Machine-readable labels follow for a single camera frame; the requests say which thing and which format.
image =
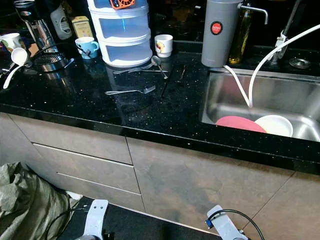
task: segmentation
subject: white tube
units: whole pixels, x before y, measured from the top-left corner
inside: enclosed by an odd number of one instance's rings
[[[282,49],[283,47],[287,46],[288,44],[294,42],[295,40],[298,40],[299,38],[302,38],[303,36],[312,33],[315,30],[320,29],[320,24],[316,25],[312,28],[309,28],[308,30],[298,34],[297,36],[294,36],[293,38],[289,39],[288,41],[285,41],[284,43],[282,43],[281,45],[279,45],[278,47],[276,47],[275,49],[273,49],[271,52],[269,52],[262,60],[261,62],[258,64],[258,66],[255,68],[251,79],[250,79],[250,84],[249,84],[249,108],[253,107],[253,88],[254,88],[254,82],[255,82],[255,78],[257,76],[258,71],[260,70],[260,68],[262,67],[262,65],[271,57],[273,56],[277,51],[279,51],[280,49]]]
[[[241,94],[242,94],[242,96],[243,96],[243,98],[244,98],[244,100],[245,100],[245,103],[246,103],[246,104],[248,105],[248,107],[249,107],[249,104],[250,104],[250,103],[249,103],[249,99],[248,99],[247,94],[246,94],[244,88],[242,87],[241,82],[240,82],[238,76],[236,75],[235,71],[233,71],[232,68],[229,67],[229,66],[227,66],[227,65],[224,65],[223,67],[224,67],[225,69],[227,69],[227,70],[232,74],[232,76],[234,77],[234,80],[235,80],[236,84],[238,85],[238,88],[240,89],[240,92],[241,92]]]

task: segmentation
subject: box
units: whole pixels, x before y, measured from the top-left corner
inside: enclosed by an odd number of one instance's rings
[[[76,16],[72,19],[72,25],[78,38],[93,37],[89,19],[86,16]]]

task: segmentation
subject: black floor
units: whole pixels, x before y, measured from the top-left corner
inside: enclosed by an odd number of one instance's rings
[[[93,200],[82,198],[79,207]],[[57,240],[74,240],[82,236],[87,214],[75,212],[65,231]],[[114,240],[221,240],[213,234],[197,231],[112,204],[108,205],[104,226],[114,233]]]

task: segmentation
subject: red label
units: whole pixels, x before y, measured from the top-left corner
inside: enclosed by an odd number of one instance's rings
[[[220,34],[222,32],[222,29],[223,29],[222,23],[219,21],[214,21],[211,24],[211,32],[214,35]]]

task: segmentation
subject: white bowl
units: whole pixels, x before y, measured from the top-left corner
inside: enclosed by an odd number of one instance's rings
[[[291,122],[280,115],[266,115],[257,119],[255,123],[260,125],[268,134],[292,137],[294,133]]]

